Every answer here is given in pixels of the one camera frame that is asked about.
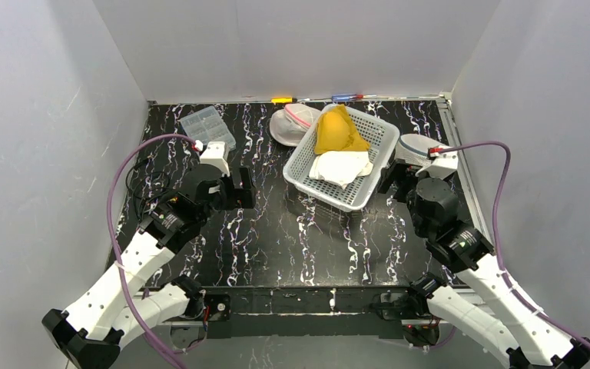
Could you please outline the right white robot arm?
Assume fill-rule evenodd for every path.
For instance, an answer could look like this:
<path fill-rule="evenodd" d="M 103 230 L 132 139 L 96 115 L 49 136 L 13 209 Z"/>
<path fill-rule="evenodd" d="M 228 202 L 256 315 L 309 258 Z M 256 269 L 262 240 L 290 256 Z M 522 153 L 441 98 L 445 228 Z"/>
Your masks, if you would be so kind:
<path fill-rule="evenodd" d="M 522 289 L 499 269 L 494 247 L 459 216 L 459 197 L 441 178 L 416 175 L 396 160 L 381 171 L 378 191 L 397 187 L 415 234 L 426 249 L 478 295 L 487 310 L 461 297 L 442 279 L 428 274 L 409 287 L 409 297 L 433 316 L 448 321 L 496 357 L 506 368 L 582 368 L 590 361 L 590 341 L 579 340 L 543 320 L 542 310 L 519 299 Z"/>

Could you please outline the white mesh bag blue zipper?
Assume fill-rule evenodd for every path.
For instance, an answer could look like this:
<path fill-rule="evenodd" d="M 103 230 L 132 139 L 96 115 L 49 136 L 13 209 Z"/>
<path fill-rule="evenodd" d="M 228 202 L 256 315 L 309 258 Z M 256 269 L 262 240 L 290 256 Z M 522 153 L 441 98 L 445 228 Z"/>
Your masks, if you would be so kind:
<path fill-rule="evenodd" d="M 402 159 L 409 165 L 423 167 L 432 161 L 428 158 L 428 150 L 439 146 L 445 147 L 441 142 L 425 135 L 401 135 L 396 143 L 394 158 Z"/>

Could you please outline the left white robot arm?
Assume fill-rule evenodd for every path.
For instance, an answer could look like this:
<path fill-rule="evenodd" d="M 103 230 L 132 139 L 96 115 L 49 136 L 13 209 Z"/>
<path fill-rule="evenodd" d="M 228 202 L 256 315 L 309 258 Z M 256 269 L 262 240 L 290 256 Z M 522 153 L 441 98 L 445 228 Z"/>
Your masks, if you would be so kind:
<path fill-rule="evenodd" d="M 204 287 L 186 275 L 147 297 L 136 295 L 213 214 L 256 204 L 248 167 L 227 173 L 201 164 L 188 173 L 193 182 L 161 197 L 119 259 L 79 299 L 42 318 L 54 345 L 76 368 L 110 368 L 125 346 L 156 325 L 179 316 L 205 322 L 213 312 Z"/>

